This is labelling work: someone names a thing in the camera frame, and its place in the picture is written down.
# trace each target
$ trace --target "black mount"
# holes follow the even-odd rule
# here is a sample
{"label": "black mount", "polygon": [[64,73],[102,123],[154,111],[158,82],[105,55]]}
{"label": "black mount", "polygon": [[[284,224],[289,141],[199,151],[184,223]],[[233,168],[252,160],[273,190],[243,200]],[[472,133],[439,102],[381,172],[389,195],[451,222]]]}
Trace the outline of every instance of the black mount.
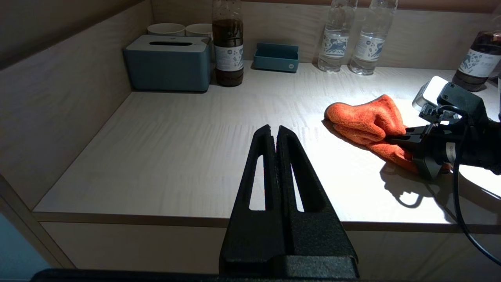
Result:
{"label": "black mount", "polygon": [[[263,155],[264,211],[249,209],[258,157]],[[292,169],[304,212],[296,208]],[[357,278],[357,255],[298,137],[280,126],[258,129],[221,248],[225,275]]]}

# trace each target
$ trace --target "water bottle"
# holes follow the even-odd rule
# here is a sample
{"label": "water bottle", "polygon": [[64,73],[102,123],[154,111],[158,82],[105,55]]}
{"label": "water bottle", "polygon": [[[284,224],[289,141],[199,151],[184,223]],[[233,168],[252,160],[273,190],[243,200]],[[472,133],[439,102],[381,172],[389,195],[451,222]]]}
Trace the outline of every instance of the water bottle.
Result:
{"label": "water bottle", "polygon": [[358,0],[332,0],[320,46],[318,67],[328,73],[338,72],[346,52]]}
{"label": "water bottle", "polygon": [[365,15],[360,39],[353,54],[350,70],[356,74],[371,75],[383,51],[398,0],[372,0]]}

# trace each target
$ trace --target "wooden wall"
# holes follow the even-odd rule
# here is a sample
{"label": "wooden wall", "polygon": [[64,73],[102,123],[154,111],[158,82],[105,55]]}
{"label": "wooden wall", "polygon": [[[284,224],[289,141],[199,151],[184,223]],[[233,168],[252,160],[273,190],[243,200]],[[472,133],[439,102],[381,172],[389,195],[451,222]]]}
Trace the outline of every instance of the wooden wall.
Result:
{"label": "wooden wall", "polygon": [[130,94],[122,57],[150,1],[0,71],[0,175],[31,210]]}
{"label": "wooden wall", "polygon": [[0,69],[141,0],[3,0]]}
{"label": "wooden wall", "polygon": [[[156,23],[190,25],[211,22],[211,0],[151,0]],[[328,6],[242,2],[244,58],[252,60],[256,43],[298,45],[301,62],[316,62]],[[344,64],[353,52],[367,12],[359,8]],[[379,66],[456,69],[489,15],[398,10]]]}
{"label": "wooden wall", "polygon": [[[329,6],[332,0],[243,0],[284,4],[305,4]],[[371,0],[358,0],[358,6],[367,8]],[[407,10],[426,10],[464,13],[492,13],[499,5],[498,0],[398,0],[398,6]]]}

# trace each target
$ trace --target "tissue box slot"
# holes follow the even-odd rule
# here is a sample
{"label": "tissue box slot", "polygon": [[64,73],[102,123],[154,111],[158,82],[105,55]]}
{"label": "tissue box slot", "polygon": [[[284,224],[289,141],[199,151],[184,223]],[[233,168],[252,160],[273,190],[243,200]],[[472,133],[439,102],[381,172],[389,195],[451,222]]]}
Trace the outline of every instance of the tissue box slot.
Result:
{"label": "tissue box slot", "polygon": [[191,43],[191,42],[160,42],[160,41],[153,41],[153,42],[150,42],[150,45],[190,46],[190,45],[193,45],[193,43]]}

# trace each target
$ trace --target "dark liquid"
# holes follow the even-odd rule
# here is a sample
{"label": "dark liquid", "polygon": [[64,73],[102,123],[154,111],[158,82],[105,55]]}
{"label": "dark liquid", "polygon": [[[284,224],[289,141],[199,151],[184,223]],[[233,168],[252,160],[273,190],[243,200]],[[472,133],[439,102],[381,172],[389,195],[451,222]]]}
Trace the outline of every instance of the dark liquid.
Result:
{"label": "dark liquid", "polygon": [[[490,55],[501,55],[501,36],[500,31],[496,32],[480,32],[475,41],[471,45],[471,49],[477,52],[482,52]],[[488,80],[488,77],[476,77],[465,74],[459,70],[456,71],[452,81],[468,91],[480,91],[483,84]]]}
{"label": "dark liquid", "polygon": [[[214,45],[219,47],[238,47],[243,45],[243,23],[239,20],[218,20],[212,22]],[[243,80],[243,68],[237,71],[222,71],[216,66],[216,80],[223,86],[237,86]]]}

